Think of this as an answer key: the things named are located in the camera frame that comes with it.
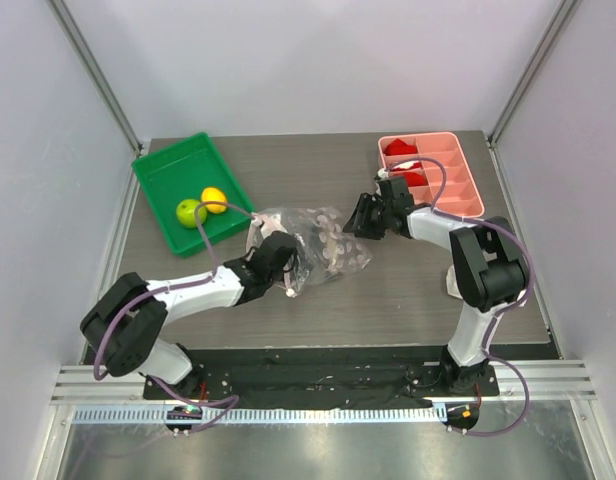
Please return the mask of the grey fake fish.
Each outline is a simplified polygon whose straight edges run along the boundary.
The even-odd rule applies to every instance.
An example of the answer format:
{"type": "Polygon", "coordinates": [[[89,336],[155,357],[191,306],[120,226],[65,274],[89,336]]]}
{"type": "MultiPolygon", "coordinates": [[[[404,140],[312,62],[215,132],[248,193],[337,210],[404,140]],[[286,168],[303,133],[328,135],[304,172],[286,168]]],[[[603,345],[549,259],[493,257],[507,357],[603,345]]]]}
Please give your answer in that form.
{"type": "Polygon", "coordinates": [[[348,236],[340,224],[327,226],[318,234],[319,252],[324,265],[324,280],[330,281],[342,275],[344,257],[347,253],[348,236]]]}

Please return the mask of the clear zip top bag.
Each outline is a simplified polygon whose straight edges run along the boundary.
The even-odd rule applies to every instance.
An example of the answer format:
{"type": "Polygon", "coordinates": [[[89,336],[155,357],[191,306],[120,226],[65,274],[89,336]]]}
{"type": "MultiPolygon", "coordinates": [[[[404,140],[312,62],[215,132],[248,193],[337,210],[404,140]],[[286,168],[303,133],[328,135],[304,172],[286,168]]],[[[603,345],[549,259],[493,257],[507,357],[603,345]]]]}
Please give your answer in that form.
{"type": "MultiPolygon", "coordinates": [[[[276,282],[277,286],[285,290],[287,297],[295,298],[307,286],[329,282],[323,277],[324,265],[319,252],[318,234],[334,223],[340,224],[343,228],[344,219],[341,212],[333,207],[274,207],[257,213],[277,217],[280,224],[287,230],[286,233],[296,238],[298,254],[294,266],[279,282],[276,282]]],[[[334,280],[362,271],[372,259],[370,250],[362,242],[352,234],[345,234],[349,242],[341,271],[342,275],[334,280]]],[[[248,230],[247,249],[259,247],[262,242],[263,239],[260,236],[250,239],[248,230]]]]}

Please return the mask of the yellow fake fruit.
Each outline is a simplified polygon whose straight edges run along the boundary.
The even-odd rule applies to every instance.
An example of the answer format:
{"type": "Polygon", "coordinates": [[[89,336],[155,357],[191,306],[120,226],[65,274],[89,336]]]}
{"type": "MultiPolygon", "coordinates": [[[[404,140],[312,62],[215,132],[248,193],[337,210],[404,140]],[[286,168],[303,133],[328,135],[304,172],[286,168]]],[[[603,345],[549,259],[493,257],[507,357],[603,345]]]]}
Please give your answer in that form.
{"type": "Polygon", "coordinates": [[[227,210],[227,197],[217,187],[206,187],[201,193],[200,201],[207,211],[213,215],[223,214],[227,210]]]}

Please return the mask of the green fake fruit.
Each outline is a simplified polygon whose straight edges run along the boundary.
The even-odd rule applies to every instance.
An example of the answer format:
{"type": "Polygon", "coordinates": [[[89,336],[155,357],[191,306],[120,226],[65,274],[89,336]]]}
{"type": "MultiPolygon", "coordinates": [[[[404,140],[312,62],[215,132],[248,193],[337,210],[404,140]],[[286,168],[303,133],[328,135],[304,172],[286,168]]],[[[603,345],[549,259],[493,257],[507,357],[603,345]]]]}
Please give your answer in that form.
{"type": "Polygon", "coordinates": [[[196,199],[184,199],[175,209],[175,215],[180,225],[194,229],[198,223],[203,225],[207,219],[207,209],[196,199]]]}

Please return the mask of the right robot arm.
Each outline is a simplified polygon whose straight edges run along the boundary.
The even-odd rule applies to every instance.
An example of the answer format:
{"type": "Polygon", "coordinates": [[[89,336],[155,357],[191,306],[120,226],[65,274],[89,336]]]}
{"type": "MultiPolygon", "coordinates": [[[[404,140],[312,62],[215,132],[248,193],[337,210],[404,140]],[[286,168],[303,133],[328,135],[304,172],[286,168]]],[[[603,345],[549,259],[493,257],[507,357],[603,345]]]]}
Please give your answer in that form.
{"type": "Polygon", "coordinates": [[[529,292],[532,276],[523,245],[503,217],[465,218],[416,204],[397,177],[379,180],[377,186],[376,193],[360,195],[343,231],[380,240],[390,230],[450,252],[463,306],[442,349],[439,384],[450,394],[463,394],[485,374],[501,317],[529,292]]]}

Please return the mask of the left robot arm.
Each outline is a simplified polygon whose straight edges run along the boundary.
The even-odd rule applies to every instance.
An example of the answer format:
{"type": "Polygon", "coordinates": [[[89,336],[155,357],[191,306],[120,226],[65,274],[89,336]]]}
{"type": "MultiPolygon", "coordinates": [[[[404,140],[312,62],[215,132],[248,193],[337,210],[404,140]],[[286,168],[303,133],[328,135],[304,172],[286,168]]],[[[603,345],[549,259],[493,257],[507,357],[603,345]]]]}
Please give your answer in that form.
{"type": "Polygon", "coordinates": [[[135,272],[122,275],[80,323],[95,351],[96,377],[139,373],[165,384],[178,398],[196,396],[203,369],[183,346],[161,340],[162,328],[193,314],[261,298],[290,272],[297,255],[296,239],[276,231],[210,272],[171,281],[145,281],[135,272]]]}

